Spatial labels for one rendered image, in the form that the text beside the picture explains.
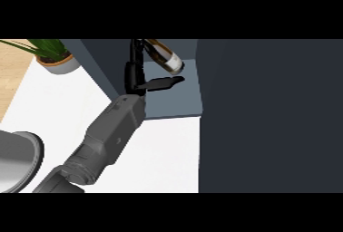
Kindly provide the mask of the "grey round pot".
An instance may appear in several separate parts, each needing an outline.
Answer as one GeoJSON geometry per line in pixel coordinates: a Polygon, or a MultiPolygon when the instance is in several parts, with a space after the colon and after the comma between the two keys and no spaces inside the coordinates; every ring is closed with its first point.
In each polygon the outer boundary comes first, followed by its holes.
{"type": "Polygon", "coordinates": [[[44,144],[28,131],[0,130],[0,193],[19,193],[29,184],[44,158],[44,144]]]}

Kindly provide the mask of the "dark wine bottle white label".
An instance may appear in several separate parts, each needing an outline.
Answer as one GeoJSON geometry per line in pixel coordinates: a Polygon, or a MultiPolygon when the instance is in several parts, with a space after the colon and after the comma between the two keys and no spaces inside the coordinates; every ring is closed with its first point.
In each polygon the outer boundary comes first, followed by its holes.
{"type": "Polygon", "coordinates": [[[171,75],[177,75],[183,70],[183,61],[168,47],[155,39],[143,40],[145,50],[149,58],[160,64],[171,75]]]}

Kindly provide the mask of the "grey-blue open cabinet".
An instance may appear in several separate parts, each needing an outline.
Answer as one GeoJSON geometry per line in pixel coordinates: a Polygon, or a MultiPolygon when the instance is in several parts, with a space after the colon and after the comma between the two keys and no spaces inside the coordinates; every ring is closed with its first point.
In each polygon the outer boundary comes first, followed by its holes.
{"type": "MultiPolygon", "coordinates": [[[[202,114],[195,67],[195,39],[161,39],[185,62],[185,81],[168,90],[146,93],[146,119],[196,117],[202,114]]],[[[92,76],[106,97],[114,100],[124,91],[124,65],[130,58],[128,39],[62,39],[68,51],[92,76]]]]}

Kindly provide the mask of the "green potted plant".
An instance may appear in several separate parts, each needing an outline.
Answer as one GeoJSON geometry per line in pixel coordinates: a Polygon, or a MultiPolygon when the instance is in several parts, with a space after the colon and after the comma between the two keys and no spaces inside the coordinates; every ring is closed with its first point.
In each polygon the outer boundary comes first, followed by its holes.
{"type": "Polygon", "coordinates": [[[10,45],[35,56],[35,61],[52,74],[68,74],[80,67],[74,54],[59,39],[29,39],[29,45],[0,39],[0,43],[10,45]]]}

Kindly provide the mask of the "large flat dark grey door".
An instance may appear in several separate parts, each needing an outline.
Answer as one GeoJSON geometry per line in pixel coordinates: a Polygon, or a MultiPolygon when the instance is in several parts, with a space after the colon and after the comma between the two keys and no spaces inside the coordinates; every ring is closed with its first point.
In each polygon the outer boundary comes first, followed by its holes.
{"type": "Polygon", "coordinates": [[[199,189],[343,192],[343,40],[202,39],[199,189]]]}

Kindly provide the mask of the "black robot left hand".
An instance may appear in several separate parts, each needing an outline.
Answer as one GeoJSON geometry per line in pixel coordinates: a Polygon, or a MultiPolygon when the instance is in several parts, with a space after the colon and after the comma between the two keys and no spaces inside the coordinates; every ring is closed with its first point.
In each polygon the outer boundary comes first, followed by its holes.
{"type": "Polygon", "coordinates": [[[137,96],[143,96],[146,92],[168,90],[179,82],[185,81],[179,74],[146,81],[143,72],[143,53],[146,53],[143,40],[131,40],[130,61],[124,66],[124,90],[127,94],[136,94],[137,96]]]}

